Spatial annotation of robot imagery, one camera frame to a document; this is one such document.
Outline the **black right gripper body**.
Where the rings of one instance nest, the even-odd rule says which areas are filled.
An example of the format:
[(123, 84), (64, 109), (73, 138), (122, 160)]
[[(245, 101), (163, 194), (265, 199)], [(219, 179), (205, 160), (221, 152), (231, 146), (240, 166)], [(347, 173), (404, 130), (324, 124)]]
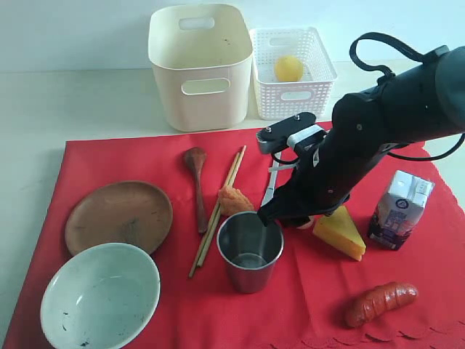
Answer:
[(349, 192), (383, 157), (385, 127), (380, 121), (334, 121), (288, 145), (299, 157), (291, 179), (275, 192), (277, 214), (322, 214), (341, 205)]

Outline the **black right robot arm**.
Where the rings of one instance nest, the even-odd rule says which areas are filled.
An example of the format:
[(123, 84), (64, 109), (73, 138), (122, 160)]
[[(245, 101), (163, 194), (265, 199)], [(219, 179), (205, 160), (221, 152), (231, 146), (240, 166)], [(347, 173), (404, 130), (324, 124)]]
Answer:
[(301, 112), (260, 130), (262, 153), (296, 154), (290, 180), (258, 215), (263, 223), (331, 214), (391, 150), (464, 133), (464, 48), (440, 47), (415, 68), (343, 96), (324, 130)]

